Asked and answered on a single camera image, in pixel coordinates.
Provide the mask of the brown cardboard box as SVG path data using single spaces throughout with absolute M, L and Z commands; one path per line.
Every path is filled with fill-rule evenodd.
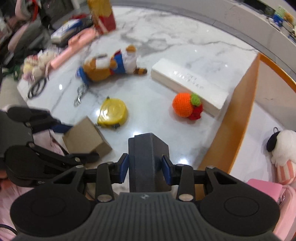
M 112 147 L 89 117 L 74 125 L 63 136 L 63 141 L 70 154 L 97 153 L 102 158 L 112 151 Z

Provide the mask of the dark grey box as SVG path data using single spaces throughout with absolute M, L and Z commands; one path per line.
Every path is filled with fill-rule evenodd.
M 169 156 L 169 147 L 153 133 L 128 139 L 129 191 L 169 192 L 162 171 L 162 157 Z

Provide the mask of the panda plush pink striped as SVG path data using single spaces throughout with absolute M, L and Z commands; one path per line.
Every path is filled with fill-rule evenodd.
M 295 186 L 295 131 L 282 130 L 271 135 L 266 144 L 271 163 L 281 185 Z

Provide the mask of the orange storage box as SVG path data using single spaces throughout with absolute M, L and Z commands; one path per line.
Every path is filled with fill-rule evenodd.
M 295 81 L 258 54 L 235 87 L 199 169 L 214 166 L 242 181 L 275 181 L 266 144 L 277 128 L 295 130 Z

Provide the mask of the cream plush toy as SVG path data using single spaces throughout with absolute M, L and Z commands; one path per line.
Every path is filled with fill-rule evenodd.
M 36 55 L 27 56 L 23 62 L 22 78 L 29 82 L 36 82 L 48 74 L 49 64 L 58 56 L 53 50 L 40 51 Z

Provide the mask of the yellow tape measure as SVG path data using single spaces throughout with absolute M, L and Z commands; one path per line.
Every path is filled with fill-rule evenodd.
M 128 117 L 125 103 L 109 96 L 104 100 L 97 119 L 97 125 L 104 128 L 117 129 L 124 125 Z

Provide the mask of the orange crochet fruit toy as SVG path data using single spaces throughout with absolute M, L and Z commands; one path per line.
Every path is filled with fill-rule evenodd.
M 192 121 L 200 119 L 203 112 L 201 99 L 194 93 L 178 93 L 172 102 L 172 107 L 176 115 Z

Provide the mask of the white glasses box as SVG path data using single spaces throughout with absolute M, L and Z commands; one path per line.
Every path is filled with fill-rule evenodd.
M 229 92 L 218 85 L 165 58 L 152 66 L 151 78 L 176 93 L 186 92 L 198 95 L 204 110 L 212 116 L 219 115 L 229 96 Z

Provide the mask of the yellow tea bottle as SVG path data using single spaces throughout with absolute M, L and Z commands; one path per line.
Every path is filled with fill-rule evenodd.
M 92 20 L 100 35 L 116 29 L 116 22 L 110 0 L 87 0 Z

